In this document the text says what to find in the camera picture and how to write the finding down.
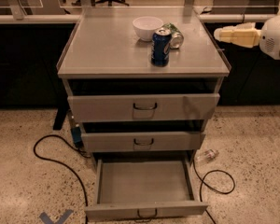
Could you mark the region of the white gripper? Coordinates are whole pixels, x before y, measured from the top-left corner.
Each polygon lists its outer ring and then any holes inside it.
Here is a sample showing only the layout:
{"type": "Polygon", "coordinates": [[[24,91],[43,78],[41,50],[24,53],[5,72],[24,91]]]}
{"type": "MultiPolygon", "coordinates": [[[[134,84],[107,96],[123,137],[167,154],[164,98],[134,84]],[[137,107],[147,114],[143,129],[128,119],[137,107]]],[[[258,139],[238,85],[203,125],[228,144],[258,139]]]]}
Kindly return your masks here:
{"type": "Polygon", "coordinates": [[[255,27],[254,22],[248,22],[217,28],[214,31],[214,38],[245,48],[253,48],[259,44],[262,52],[275,60],[280,60],[280,1],[277,14],[278,16],[264,23],[261,31],[255,27]]]}

